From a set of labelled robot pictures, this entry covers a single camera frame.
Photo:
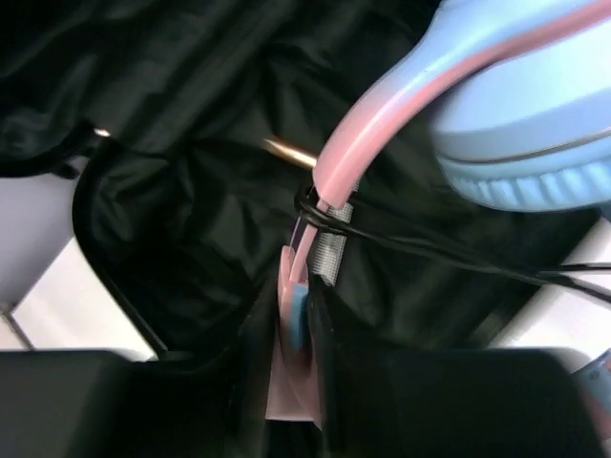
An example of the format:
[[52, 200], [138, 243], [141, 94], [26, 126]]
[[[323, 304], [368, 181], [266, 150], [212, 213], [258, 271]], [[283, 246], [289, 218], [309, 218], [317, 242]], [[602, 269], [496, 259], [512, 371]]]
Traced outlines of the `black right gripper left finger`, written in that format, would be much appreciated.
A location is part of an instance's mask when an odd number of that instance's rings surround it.
[[263, 410], [232, 358], [131, 362], [111, 351], [4, 351], [4, 457], [263, 457]]

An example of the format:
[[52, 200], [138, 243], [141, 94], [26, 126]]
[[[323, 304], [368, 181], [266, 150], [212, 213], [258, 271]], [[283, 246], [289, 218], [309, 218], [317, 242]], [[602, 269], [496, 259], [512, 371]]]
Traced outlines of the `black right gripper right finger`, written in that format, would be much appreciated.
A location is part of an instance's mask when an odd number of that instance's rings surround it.
[[586, 403], [543, 350], [349, 352], [333, 365], [329, 457], [602, 457]]

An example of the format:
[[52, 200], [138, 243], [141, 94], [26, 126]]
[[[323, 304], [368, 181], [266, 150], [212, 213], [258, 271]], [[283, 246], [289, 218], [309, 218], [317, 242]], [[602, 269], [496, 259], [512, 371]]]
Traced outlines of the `black ribbed hard suitcase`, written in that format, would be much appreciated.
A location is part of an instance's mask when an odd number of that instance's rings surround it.
[[[295, 197], [349, 109], [422, 39], [444, 1], [5, 1], [1, 175], [76, 182], [75, 240], [142, 362], [232, 358], [263, 410], [263, 457], [329, 457], [324, 426], [337, 358], [369, 350], [484, 351], [538, 290], [345, 238], [337, 273], [312, 257], [308, 306], [321, 352], [321, 420], [266, 416], [279, 324], [278, 273]], [[531, 267], [564, 258], [600, 206], [499, 211], [444, 178], [419, 114], [358, 184], [357, 228], [405, 235], [384, 204], [450, 239]], [[570, 370], [599, 434], [608, 374]]]

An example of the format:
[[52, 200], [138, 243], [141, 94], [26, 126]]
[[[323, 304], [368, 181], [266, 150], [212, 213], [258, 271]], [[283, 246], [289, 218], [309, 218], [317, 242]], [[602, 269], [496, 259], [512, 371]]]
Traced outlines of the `pink and blue headphones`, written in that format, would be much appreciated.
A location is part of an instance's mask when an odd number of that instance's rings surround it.
[[547, 213], [610, 204], [610, 5], [606, 1], [444, 1], [418, 44], [349, 109], [296, 197], [280, 257], [279, 324], [270, 420], [319, 423], [321, 352], [308, 306], [311, 258], [337, 273], [345, 238], [438, 260], [484, 278], [609, 294], [573, 267], [531, 267], [447, 238], [387, 205], [405, 235], [355, 227], [358, 184], [391, 139], [422, 113], [440, 170], [464, 199], [499, 211]]

